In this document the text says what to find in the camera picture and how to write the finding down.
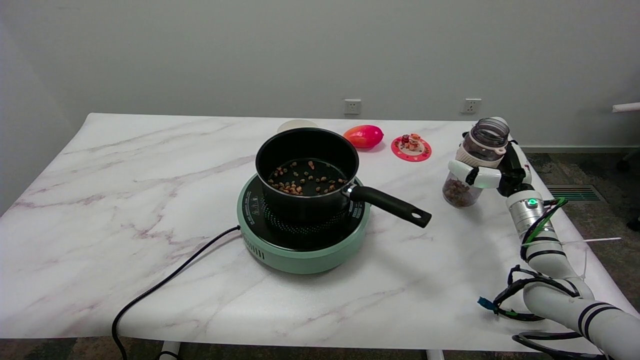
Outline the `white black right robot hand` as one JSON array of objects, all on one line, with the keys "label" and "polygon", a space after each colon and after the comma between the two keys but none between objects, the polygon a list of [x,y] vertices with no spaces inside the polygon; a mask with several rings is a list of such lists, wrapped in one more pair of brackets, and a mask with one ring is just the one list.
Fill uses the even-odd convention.
[{"label": "white black right robot hand", "polygon": [[505,198],[519,191],[531,190],[531,168],[521,146],[510,140],[498,148],[498,154],[501,155],[500,159],[481,160],[460,146],[447,168],[466,186],[482,190],[497,189]]}]

